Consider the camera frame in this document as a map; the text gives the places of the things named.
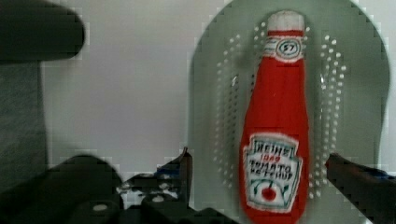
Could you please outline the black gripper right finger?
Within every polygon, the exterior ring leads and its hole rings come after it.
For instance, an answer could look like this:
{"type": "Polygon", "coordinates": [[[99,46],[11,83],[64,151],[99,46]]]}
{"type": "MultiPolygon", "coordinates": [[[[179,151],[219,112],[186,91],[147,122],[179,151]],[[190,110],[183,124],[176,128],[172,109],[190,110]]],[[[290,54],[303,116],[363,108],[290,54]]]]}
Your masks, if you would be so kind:
{"type": "Polygon", "coordinates": [[[332,153],[325,162],[327,179],[373,224],[395,224],[393,175],[332,153]]]}

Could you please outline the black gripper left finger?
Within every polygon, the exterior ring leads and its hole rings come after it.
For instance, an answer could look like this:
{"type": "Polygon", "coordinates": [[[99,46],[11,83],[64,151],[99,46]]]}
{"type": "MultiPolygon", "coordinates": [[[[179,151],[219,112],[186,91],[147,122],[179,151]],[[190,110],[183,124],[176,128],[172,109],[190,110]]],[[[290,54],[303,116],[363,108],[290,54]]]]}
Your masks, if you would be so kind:
{"type": "Polygon", "coordinates": [[[134,175],[116,187],[123,199],[124,208],[141,205],[143,202],[189,203],[192,181],[192,156],[187,147],[154,173],[134,175]]]}

